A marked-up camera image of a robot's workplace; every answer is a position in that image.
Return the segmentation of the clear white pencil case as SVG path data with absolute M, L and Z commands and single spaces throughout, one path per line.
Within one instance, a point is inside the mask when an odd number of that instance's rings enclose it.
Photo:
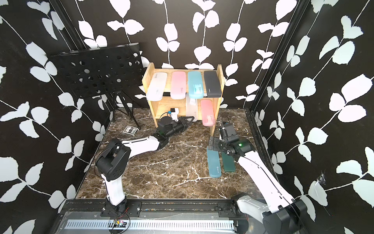
M 194 116 L 193 122 L 198 120 L 198 104 L 197 99 L 190 98 L 189 95 L 186 96 L 186 117 Z

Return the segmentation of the pink pencil case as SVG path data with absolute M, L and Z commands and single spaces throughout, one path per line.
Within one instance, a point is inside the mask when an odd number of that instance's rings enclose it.
M 172 99 L 184 99 L 186 97 L 187 76 L 184 71 L 175 71 L 171 77 L 170 97 Z
M 201 104 L 202 124 L 208 127 L 214 126 L 215 115 L 214 115 L 212 101 L 210 99 L 203 99 L 200 101 L 200 104 Z

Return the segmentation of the teal pencil case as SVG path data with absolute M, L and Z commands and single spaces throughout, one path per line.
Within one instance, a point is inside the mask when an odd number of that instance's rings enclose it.
M 211 147 L 206 148 L 209 175 L 212 178 L 219 178 L 222 174 L 219 159 L 219 152 L 213 151 Z

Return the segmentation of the dark green pencil case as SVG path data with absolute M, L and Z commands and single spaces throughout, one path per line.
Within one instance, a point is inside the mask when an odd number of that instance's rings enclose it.
M 236 168 L 235 168 L 235 161 L 234 161 L 233 156 L 230 156 L 226 154 L 225 152 L 222 152 L 221 155 L 222 155 L 224 171 L 227 173 L 235 172 Z

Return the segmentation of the frosted white pencil case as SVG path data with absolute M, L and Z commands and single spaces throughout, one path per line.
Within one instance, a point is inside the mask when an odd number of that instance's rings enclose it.
M 167 78 L 168 74 L 165 72 L 156 72 L 153 74 L 146 93 L 148 101 L 160 101 L 162 99 Z

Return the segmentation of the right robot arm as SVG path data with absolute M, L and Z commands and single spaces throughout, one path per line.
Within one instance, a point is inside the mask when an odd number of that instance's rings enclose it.
M 232 156 L 250 175 L 265 202 L 242 193 L 231 199 L 236 215 L 248 215 L 265 227 L 269 234 L 294 234 L 305 228 L 307 206 L 295 200 L 265 166 L 253 144 L 240 139 L 231 123 L 219 127 L 220 136 L 209 138 L 208 149 Z

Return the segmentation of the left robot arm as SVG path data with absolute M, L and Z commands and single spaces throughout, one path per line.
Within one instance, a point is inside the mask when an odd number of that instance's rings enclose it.
M 125 201 L 122 186 L 122 175 L 129 159 L 146 152 L 164 148 L 169 139 L 186 131 L 193 123 L 194 117 L 179 117 L 176 121 L 171 117 L 162 117 L 156 131 L 148 137 L 124 141 L 113 138 L 98 156 L 95 166 L 103 178 L 107 191 L 107 200 L 117 207 Z

